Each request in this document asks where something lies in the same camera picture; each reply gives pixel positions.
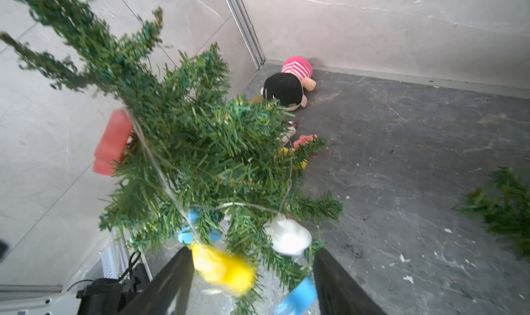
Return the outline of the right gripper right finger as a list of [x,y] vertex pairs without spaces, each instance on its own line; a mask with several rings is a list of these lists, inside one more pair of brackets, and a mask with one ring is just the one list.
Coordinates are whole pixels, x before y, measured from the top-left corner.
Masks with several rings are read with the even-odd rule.
[[386,314],[325,248],[316,252],[313,276],[321,314]]

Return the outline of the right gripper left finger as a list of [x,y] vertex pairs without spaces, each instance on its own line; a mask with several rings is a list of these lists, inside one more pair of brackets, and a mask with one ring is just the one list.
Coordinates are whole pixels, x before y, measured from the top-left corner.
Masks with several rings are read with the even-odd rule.
[[192,251],[183,247],[120,313],[185,315],[194,273]]

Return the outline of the blue star light centre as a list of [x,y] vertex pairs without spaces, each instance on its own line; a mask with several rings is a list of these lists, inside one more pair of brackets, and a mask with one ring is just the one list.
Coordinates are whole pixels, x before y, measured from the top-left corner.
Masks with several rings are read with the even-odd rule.
[[308,276],[284,300],[273,307],[275,315],[301,315],[317,299],[317,290],[313,279]]

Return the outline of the blue star light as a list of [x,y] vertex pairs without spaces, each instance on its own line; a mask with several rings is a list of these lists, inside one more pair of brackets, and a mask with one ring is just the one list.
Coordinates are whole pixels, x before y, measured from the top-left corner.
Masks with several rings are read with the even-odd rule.
[[177,239],[180,243],[189,245],[195,241],[195,238],[199,237],[202,240],[206,240],[202,237],[203,234],[208,235],[208,240],[210,240],[211,243],[215,243],[222,239],[222,232],[219,228],[213,228],[210,225],[202,226],[197,223],[200,219],[200,214],[201,212],[199,210],[188,211],[188,223],[177,235]]
[[284,300],[273,307],[275,315],[301,315],[317,299],[317,290],[313,279],[308,276]]

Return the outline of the pink star light plain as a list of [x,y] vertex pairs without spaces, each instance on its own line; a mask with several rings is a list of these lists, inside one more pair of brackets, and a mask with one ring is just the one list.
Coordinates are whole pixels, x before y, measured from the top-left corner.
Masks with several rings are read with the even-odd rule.
[[127,109],[113,111],[95,149],[93,171],[97,174],[112,177],[117,164],[122,160],[128,140],[133,129],[133,122]]

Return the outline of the yellow star light small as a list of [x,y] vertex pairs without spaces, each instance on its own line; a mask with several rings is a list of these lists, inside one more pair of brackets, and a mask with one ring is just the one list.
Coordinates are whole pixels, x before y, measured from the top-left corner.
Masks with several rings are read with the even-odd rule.
[[287,169],[305,170],[310,154],[302,148],[285,148],[278,150],[276,159]]

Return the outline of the white cloud light centre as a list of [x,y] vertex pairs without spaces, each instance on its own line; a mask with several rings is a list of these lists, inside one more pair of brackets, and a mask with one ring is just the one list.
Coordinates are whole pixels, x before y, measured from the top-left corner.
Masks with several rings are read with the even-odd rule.
[[282,142],[283,146],[287,145],[290,142],[291,138],[296,134],[298,128],[298,124],[294,121],[288,121],[287,124],[287,130],[283,132],[280,137],[280,141]]

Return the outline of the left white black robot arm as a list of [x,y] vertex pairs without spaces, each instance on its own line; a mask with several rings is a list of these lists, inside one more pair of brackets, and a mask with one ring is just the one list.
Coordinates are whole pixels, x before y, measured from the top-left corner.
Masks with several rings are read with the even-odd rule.
[[118,314],[150,283],[135,251],[117,279],[84,279],[65,290],[58,285],[2,285],[2,314]]

